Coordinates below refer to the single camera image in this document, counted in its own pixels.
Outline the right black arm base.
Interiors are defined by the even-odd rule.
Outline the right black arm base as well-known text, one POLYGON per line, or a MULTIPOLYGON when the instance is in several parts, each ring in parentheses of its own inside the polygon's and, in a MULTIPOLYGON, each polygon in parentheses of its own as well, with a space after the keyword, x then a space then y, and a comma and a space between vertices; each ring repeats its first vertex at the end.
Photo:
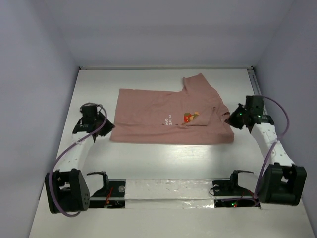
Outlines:
POLYGON ((214 197, 216 208, 261 207, 259 200, 254 198, 254 193, 238 184, 240 173, 254 174, 252 171, 234 170, 229 179, 212 181, 209 195, 214 197))

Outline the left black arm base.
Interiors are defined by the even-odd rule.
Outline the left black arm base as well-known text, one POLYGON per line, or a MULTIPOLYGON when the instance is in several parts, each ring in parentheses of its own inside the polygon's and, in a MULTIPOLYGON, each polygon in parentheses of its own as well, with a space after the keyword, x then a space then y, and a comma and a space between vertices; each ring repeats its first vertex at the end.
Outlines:
POLYGON ((109 188, 101 188, 90 197, 90 209, 125 208, 126 180, 110 180, 109 188))

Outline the pink printed t-shirt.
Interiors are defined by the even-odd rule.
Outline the pink printed t-shirt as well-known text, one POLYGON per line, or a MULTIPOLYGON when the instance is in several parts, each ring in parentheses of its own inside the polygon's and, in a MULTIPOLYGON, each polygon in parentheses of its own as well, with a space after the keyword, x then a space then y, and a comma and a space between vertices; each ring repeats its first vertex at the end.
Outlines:
POLYGON ((120 89, 110 140, 123 143, 216 145, 234 141, 230 112, 200 73, 179 92, 120 89))

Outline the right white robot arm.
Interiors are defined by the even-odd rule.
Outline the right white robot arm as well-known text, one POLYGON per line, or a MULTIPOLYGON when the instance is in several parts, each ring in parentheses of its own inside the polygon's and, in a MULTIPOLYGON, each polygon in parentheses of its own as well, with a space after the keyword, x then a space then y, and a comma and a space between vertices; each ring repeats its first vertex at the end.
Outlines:
POLYGON ((226 123, 238 129, 246 127, 256 141, 264 158, 254 198, 260 203, 297 206, 300 203, 307 172, 296 166, 283 148, 281 139, 288 132, 290 119, 284 109, 286 128, 278 135, 274 121, 269 115, 262 115, 263 107, 248 108, 238 104, 237 109, 226 119, 226 123))

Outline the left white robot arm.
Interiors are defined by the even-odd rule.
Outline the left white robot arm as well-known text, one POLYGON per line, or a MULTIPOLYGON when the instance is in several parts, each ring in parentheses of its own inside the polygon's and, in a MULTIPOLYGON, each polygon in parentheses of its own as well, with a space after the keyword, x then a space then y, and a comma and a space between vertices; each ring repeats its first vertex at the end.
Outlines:
POLYGON ((90 191, 81 170, 98 136, 104 137, 114 125, 102 112, 85 113, 75 125, 72 143, 56 159, 45 177, 49 210, 75 217, 90 206, 90 191))

